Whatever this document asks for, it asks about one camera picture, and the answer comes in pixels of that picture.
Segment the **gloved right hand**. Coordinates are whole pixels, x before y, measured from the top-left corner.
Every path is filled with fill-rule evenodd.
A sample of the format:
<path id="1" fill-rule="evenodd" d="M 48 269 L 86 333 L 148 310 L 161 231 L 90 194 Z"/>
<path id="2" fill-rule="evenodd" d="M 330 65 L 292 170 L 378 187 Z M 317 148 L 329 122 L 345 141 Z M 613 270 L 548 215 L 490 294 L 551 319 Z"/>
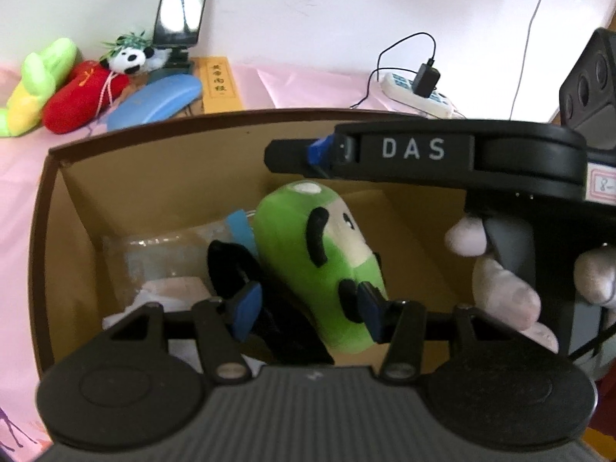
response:
<path id="1" fill-rule="evenodd" d="M 472 291 L 479 309 L 553 352 L 559 349 L 553 331 L 539 322 L 540 296 L 487 251 L 487 234 L 480 219 L 460 219 L 447 231 L 445 243 L 452 253 L 476 260 Z M 575 262 L 574 282 L 589 303 L 608 310 L 608 324 L 614 325 L 615 249 L 601 247 L 582 254 Z"/>

